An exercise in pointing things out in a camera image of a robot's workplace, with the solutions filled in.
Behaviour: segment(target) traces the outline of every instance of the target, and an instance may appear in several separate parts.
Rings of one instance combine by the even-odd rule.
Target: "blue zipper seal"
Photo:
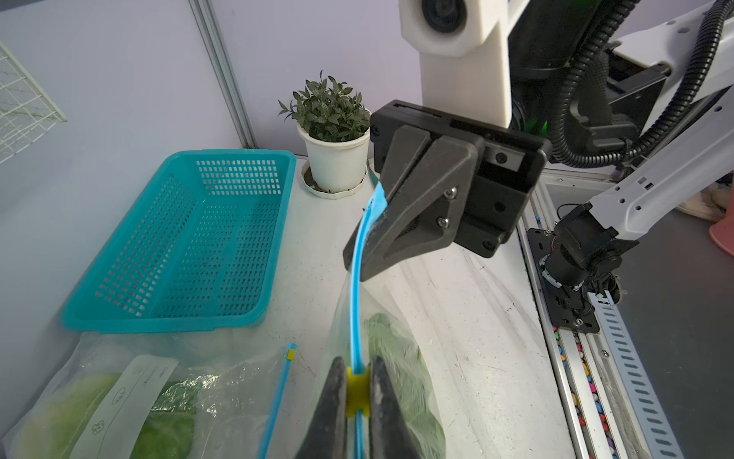
[[[367,235],[372,225],[388,207],[385,190],[378,183],[365,207],[365,214],[357,229],[355,252],[352,256],[352,272],[349,279],[349,357],[352,361],[352,374],[364,375],[365,364],[362,360],[362,339],[360,335],[360,274],[362,272],[362,253]],[[362,411],[355,416],[355,459],[364,458],[364,436]]]
[[[265,459],[268,454],[270,439],[275,429],[275,420],[280,410],[280,402],[283,401],[283,392],[286,390],[286,383],[288,382],[288,371],[291,369],[291,361],[294,358],[296,349],[298,349],[298,346],[293,343],[286,345],[286,354],[283,356],[283,365],[280,367],[280,376],[275,387],[275,394],[273,394],[273,401],[270,404],[270,413],[268,413],[265,431],[263,431],[263,438],[260,440],[260,447],[258,448],[258,459]]]

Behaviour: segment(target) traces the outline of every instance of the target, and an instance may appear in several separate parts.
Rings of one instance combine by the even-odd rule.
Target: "black mounting plate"
[[[530,243],[530,251],[533,256],[535,266],[538,266],[540,260],[551,253],[551,245],[555,233],[545,233],[543,230],[531,228],[528,230],[528,242]],[[580,331],[583,333],[599,333],[599,322],[597,322],[594,311],[579,316],[576,313],[583,311],[585,305],[581,299],[581,292],[573,292],[568,290],[565,292],[550,282],[548,282],[540,273],[540,289],[545,298],[545,306],[548,309],[550,323],[554,327],[566,328],[568,330]]]

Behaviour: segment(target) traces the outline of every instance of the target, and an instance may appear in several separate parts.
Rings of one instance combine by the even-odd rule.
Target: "paper label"
[[[142,425],[178,360],[138,355],[102,399],[69,459],[129,459]]]

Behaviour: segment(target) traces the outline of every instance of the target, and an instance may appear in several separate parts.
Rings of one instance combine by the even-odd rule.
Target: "wall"
[[[619,26],[613,39],[640,30],[659,26],[691,10],[702,7],[711,0],[641,0],[629,17]]]
[[[239,140],[186,0],[42,1],[0,40],[66,124],[0,165],[0,436],[78,335],[57,314],[156,168]]]
[[[211,0],[260,148],[305,155],[285,104],[304,80],[333,75],[377,110],[421,102],[418,52],[400,35],[397,0]]]

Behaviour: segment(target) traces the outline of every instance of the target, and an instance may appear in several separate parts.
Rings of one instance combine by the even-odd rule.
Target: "pink object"
[[[708,235],[726,253],[734,256],[734,192],[729,197],[727,216],[708,229]]]

